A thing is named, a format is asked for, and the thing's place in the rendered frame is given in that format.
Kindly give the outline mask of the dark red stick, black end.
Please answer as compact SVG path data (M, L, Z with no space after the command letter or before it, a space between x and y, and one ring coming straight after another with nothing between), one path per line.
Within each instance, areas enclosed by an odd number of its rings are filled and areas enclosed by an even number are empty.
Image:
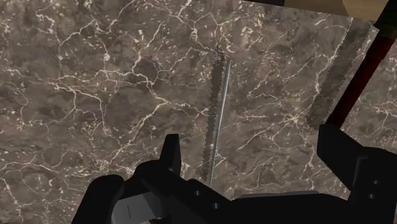
M379 30L365 58L326 120L340 128L370 78L397 40L397 0L387 0L374 26Z

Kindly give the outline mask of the thin silver metal rod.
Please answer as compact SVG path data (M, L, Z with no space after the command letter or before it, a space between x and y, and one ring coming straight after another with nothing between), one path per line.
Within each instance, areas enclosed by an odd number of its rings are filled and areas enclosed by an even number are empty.
M228 90L228 81L230 77L230 67L231 67L231 62L230 59L227 59L226 61L226 67L225 67L225 74L222 82L222 91L221 91L221 102L220 102L220 108L217 114L217 123L216 123L216 133L214 137L214 145L211 153L211 163L210 163L210 169L209 169L209 187L212 186L212 179L213 179L213 172L214 172L214 164L216 160L216 152L218 149L218 141L219 141L219 135L221 131L221 123L222 123L222 118L223 118L223 112L225 108L225 101L226 101L226 93Z

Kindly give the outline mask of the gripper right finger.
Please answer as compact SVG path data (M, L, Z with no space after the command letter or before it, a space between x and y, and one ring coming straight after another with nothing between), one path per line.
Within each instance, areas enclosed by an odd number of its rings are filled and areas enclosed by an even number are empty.
M393 224L397 208L397 154L359 144L332 124L322 124L317 155L350 191L360 224Z

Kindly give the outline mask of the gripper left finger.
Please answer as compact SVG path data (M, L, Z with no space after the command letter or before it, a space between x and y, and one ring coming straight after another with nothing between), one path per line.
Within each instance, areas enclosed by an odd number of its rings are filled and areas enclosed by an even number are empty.
M230 200L180 173L179 136L169 134L160 158L138 165L131 178L95 178L71 224L230 224Z

